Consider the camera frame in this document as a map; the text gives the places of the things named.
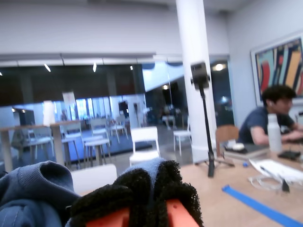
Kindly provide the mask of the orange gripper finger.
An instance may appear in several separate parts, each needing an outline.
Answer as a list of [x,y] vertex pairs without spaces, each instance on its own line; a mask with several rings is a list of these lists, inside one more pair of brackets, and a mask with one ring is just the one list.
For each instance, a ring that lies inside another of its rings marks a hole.
[[166,170],[159,168],[152,183],[152,177],[145,169],[125,172],[113,184],[77,199],[70,208],[69,226],[86,227],[91,221],[127,208],[130,211],[130,227],[164,227],[166,216],[157,196],[165,182],[165,175]]
[[182,182],[179,164],[175,161],[163,161],[158,167],[154,185],[154,217],[156,227],[167,227],[169,215],[166,202],[176,199],[199,227],[203,226],[199,197],[195,187]]

